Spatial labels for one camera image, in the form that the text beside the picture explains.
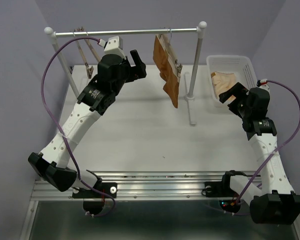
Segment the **brown underwear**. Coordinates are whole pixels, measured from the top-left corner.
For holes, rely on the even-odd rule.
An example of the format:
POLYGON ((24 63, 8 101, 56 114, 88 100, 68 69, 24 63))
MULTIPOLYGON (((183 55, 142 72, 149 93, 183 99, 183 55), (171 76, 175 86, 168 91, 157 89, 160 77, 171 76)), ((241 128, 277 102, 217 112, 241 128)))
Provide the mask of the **brown underwear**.
POLYGON ((172 105, 179 106, 180 72, 169 54, 163 34, 156 34, 153 47, 153 61, 159 70, 160 77, 164 80, 163 90, 169 96, 172 105))

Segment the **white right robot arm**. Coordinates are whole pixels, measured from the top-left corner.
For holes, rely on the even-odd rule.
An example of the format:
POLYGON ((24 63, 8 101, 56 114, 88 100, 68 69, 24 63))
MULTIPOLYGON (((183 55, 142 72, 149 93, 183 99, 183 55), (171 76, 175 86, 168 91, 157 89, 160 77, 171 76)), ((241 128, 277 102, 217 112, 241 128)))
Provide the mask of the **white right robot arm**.
POLYGON ((233 205, 240 207, 246 203, 256 224, 291 225, 300 214, 300 195, 288 180, 279 151, 296 136, 300 121, 289 139, 279 145, 275 123, 267 117, 268 80, 258 81, 257 86, 250 89, 237 82, 221 93, 219 100, 225 103, 230 97, 235 99, 228 104, 228 109, 242 120, 258 168, 251 177, 238 171, 226 172, 220 182, 221 192, 236 193, 233 205))

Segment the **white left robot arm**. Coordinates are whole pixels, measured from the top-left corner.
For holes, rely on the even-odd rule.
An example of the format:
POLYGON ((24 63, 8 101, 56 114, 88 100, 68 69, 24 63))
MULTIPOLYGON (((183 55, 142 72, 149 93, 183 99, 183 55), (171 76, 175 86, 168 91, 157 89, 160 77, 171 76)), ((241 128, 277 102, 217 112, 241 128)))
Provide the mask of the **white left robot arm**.
POLYGON ((39 153, 31 153, 28 162, 35 172, 61 192, 82 188, 90 197, 101 193, 101 184, 93 179, 80 183, 77 170, 68 167, 71 154, 89 128, 112 105, 125 83, 146 77, 146 65, 137 50, 130 54, 134 65, 116 54, 106 54, 97 65, 97 74, 77 97, 70 116, 51 142, 39 153))

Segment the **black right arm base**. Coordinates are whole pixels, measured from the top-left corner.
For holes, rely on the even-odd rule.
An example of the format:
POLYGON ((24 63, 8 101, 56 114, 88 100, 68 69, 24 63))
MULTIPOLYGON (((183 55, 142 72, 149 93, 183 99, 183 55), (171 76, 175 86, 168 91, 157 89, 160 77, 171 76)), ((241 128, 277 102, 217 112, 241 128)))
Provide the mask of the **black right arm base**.
POLYGON ((219 200, 221 209, 231 214, 237 214, 241 206, 235 203, 236 197, 238 197, 239 194, 230 188, 230 180, 233 176, 246 177, 247 175, 242 171, 226 171, 221 181, 205 181, 204 189, 201 193, 207 198, 221 198, 221 200, 219 200))

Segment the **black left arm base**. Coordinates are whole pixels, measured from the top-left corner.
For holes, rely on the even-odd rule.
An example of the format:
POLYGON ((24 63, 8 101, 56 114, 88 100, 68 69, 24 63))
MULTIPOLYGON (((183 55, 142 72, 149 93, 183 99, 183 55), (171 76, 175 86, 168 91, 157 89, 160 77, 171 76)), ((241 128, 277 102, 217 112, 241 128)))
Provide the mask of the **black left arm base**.
POLYGON ((83 181, 76 180, 78 185, 72 187, 72 198, 83 200, 82 208, 91 218, 109 215, 116 207, 118 184, 103 182, 95 172, 87 170, 83 181))

